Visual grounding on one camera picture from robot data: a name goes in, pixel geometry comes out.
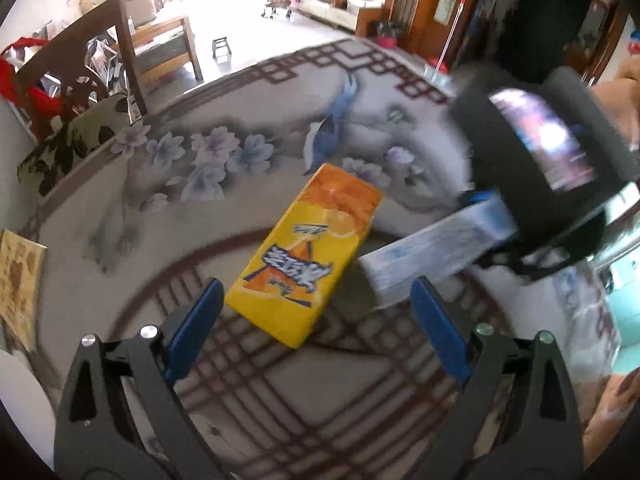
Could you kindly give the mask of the person right hand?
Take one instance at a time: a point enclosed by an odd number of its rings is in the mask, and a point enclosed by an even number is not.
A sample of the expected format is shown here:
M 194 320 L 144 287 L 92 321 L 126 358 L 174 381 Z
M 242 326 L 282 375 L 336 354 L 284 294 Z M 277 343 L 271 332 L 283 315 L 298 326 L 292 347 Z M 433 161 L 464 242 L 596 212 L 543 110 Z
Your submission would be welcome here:
M 633 151 L 639 149 L 639 73 L 639 55 L 631 55 L 620 63 L 613 80 L 598 82 L 590 88 Z

